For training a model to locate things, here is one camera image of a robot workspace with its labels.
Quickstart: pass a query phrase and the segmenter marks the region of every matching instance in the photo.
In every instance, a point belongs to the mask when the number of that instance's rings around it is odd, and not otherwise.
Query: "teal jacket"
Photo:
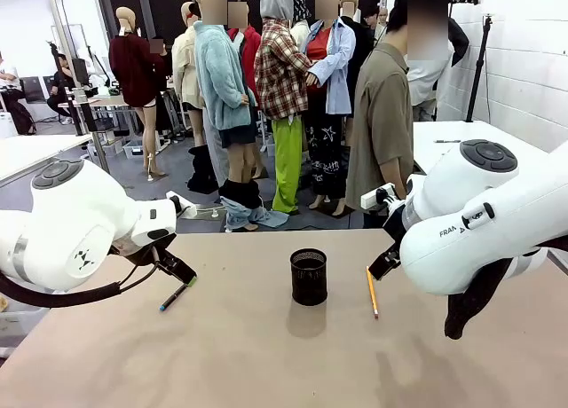
[[[217,130],[249,125],[249,106],[241,104],[241,95],[253,106],[255,96],[243,83],[239,53],[222,25],[198,20],[193,27],[197,80],[211,123]]]

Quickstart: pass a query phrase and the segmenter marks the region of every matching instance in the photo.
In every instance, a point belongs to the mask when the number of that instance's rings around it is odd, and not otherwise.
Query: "blue denim shirt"
[[[319,20],[310,28],[310,34],[302,44],[301,52],[308,51],[311,42],[323,25]],[[327,43],[327,56],[308,72],[316,75],[319,87],[327,82],[326,114],[351,114],[351,102],[347,89],[347,64],[355,51],[355,33],[347,27],[341,18],[334,20],[331,27],[330,42]]]

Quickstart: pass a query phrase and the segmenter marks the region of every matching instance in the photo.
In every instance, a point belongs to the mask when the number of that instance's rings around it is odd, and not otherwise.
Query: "gray pants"
[[[207,147],[211,157],[211,164],[213,164],[215,179],[220,187],[229,178],[229,154],[221,146],[219,130],[213,127],[205,108],[203,108],[203,129],[205,130],[205,138],[207,139]]]
[[[433,122],[436,111],[436,99],[425,100],[421,104],[412,107],[414,122]]]

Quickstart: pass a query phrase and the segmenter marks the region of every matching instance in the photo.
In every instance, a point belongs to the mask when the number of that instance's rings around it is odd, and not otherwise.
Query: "green pants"
[[[276,195],[272,209],[282,213],[297,210],[296,191],[302,169],[302,119],[272,121],[276,145]]]

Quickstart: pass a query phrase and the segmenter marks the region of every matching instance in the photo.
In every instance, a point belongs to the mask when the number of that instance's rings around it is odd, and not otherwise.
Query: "black and white headscarf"
[[[305,0],[294,0],[294,22],[308,20],[311,13],[305,5]]]

